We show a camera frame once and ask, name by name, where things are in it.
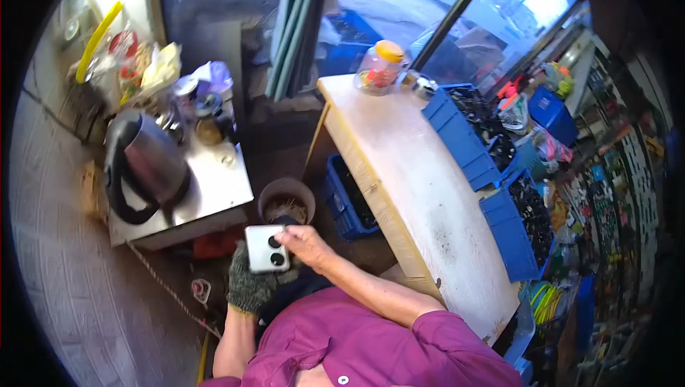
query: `phone camera lens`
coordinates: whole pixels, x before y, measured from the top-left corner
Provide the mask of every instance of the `phone camera lens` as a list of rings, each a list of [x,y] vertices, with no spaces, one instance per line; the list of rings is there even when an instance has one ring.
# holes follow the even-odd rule
[[[274,236],[271,236],[269,237],[269,246],[271,246],[271,249],[278,249],[281,246],[281,243],[276,241]]]
[[[271,263],[276,266],[281,266],[286,262],[286,258],[282,254],[271,254]]]

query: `magenta shirt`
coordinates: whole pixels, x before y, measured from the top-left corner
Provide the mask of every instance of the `magenta shirt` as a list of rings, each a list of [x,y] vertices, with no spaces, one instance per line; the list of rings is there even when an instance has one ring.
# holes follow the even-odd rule
[[[521,377],[457,314],[433,311],[406,329],[338,288],[287,307],[264,332],[243,381],[202,387],[292,386],[300,370],[323,363],[334,386],[516,386]]]

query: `kettle handle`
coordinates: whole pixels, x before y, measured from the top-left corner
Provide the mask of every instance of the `kettle handle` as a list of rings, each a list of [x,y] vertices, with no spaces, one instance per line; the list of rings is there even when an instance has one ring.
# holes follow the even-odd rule
[[[138,194],[145,202],[147,207],[136,210],[126,202],[121,188],[121,178],[124,177],[131,189]],[[105,191],[110,201],[110,207],[125,222],[133,225],[145,223],[159,210],[159,203],[152,198],[145,189],[138,184],[138,180],[133,177],[131,169],[126,160],[124,150],[119,142],[112,144],[105,159]]]

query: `yellow jar lid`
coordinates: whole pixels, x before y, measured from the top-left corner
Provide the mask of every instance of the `yellow jar lid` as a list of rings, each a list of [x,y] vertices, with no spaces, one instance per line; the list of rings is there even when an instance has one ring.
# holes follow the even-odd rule
[[[390,63],[400,63],[402,61],[402,49],[391,40],[379,40],[376,42],[375,49],[378,57],[385,61]]]

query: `hand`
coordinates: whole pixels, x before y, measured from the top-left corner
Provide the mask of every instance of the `hand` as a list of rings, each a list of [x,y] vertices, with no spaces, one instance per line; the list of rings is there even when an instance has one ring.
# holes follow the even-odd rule
[[[274,238],[319,274],[326,261],[336,254],[309,225],[289,225]]]
[[[247,246],[244,240],[238,242],[228,271],[228,304],[240,310],[257,314],[260,308],[271,300],[279,285],[297,279],[299,271],[290,269],[285,273],[254,274],[249,268]]]

